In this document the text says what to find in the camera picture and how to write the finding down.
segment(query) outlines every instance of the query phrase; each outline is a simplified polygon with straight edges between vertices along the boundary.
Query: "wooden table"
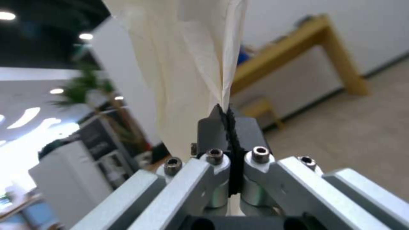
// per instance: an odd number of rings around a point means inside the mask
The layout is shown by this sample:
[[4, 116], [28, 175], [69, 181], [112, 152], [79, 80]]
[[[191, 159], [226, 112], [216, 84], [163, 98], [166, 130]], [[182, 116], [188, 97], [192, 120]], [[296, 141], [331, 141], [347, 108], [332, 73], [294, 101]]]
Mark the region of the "wooden table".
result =
[[231, 95], [267, 76], [314, 45], [324, 48], [348, 93], [369, 94], [365, 81], [358, 74], [329, 16], [320, 15], [305, 22], [287, 38], [238, 66], [231, 86]]

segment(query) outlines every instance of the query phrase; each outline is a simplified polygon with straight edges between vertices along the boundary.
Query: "blue object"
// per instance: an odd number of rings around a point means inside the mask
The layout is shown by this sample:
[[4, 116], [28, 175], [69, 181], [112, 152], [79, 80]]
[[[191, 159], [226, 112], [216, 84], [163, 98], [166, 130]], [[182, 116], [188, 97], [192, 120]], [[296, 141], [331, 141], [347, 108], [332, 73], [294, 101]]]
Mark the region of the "blue object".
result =
[[246, 52], [244, 51], [244, 47], [240, 46], [240, 51], [238, 53], [238, 58], [237, 58], [237, 65], [240, 65], [241, 63], [249, 59], [250, 59], [250, 56], [246, 54]]

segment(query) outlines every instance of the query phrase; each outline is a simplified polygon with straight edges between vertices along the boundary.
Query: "wooden stool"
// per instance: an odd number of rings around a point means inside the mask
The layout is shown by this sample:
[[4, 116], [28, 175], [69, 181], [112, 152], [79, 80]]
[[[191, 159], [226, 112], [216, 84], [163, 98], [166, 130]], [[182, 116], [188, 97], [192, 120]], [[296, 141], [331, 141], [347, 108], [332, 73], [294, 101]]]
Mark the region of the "wooden stool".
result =
[[241, 107], [240, 111], [246, 115], [247, 117], [254, 117], [257, 118], [264, 113], [271, 114], [274, 123], [276, 123], [279, 129], [284, 128], [284, 123], [280, 120], [280, 118], [275, 113], [273, 106], [271, 103], [265, 98], [258, 98], [249, 104]]

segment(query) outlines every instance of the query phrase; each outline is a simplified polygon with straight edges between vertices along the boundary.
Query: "white wall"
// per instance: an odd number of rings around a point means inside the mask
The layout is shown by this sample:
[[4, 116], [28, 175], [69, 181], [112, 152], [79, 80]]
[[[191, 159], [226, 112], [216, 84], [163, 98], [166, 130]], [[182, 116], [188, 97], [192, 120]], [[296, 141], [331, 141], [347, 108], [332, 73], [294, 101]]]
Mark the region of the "white wall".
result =
[[[260, 47], [293, 30], [303, 16], [327, 13], [359, 72], [366, 74], [409, 50], [407, 9], [407, 0], [249, 0], [243, 43]], [[285, 116], [341, 86], [323, 50], [316, 47], [236, 94], [231, 102], [241, 106], [265, 96]]]
[[109, 18], [93, 34], [94, 57], [123, 95], [147, 140], [153, 145], [160, 143], [155, 126], [154, 94], [142, 78], [127, 32]]
[[327, 13], [366, 73], [409, 50], [407, 0], [249, 0], [243, 42], [259, 47], [307, 14]]

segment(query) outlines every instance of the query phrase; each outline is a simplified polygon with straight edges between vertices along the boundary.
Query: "wooden table leg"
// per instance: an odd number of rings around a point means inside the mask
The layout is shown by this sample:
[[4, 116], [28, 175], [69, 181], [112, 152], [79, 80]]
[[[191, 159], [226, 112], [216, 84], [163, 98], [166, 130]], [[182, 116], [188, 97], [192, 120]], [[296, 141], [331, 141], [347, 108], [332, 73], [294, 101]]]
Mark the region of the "wooden table leg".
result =
[[353, 60], [328, 17], [327, 20], [329, 27], [323, 31], [321, 45], [338, 72], [346, 91], [353, 95], [369, 95], [365, 80], [358, 74]]

